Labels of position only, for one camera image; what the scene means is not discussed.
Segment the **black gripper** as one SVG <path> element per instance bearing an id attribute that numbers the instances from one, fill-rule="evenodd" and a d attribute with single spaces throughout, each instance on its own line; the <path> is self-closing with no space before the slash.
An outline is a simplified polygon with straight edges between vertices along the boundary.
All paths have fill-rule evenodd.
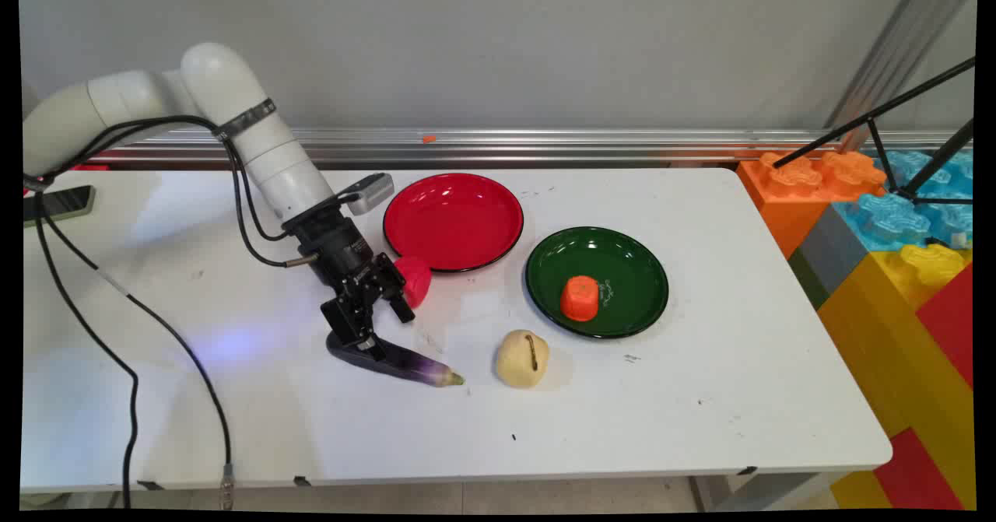
<path id="1" fill-rule="evenodd" d="M 373 328 L 374 302 L 384 300 L 407 324 L 414 320 L 405 298 L 406 280 L 384 252 L 374 252 L 339 203 L 326 200 L 282 224 L 298 240 L 304 257 L 314 255 L 310 267 L 334 289 L 336 297 L 321 305 L 328 322 L 329 352 L 383 352 Z"/>

